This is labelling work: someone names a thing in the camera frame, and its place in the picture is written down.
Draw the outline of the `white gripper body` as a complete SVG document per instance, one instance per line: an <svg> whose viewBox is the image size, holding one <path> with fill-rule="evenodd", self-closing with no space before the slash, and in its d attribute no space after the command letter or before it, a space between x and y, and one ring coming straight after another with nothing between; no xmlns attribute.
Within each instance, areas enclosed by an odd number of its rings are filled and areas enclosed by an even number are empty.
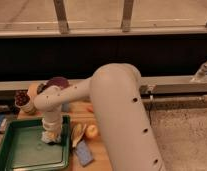
<svg viewBox="0 0 207 171"><path fill-rule="evenodd" d="M42 124L47 132L60 134L62 131L62 115L60 110L47 111L43 113Z"/></svg>

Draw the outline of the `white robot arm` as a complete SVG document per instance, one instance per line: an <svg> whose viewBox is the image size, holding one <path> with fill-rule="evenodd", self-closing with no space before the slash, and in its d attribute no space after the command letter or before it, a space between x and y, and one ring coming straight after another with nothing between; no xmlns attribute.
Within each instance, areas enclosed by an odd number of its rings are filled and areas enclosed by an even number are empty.
<svg viewBox="0 0 207 171"><path fill-rule="evenodd" d="M126 63L107 64L73 86L48 88L34 104L50 112L64 102L89 97L113 171L166 171L141 100L139 70Z"/></svg>

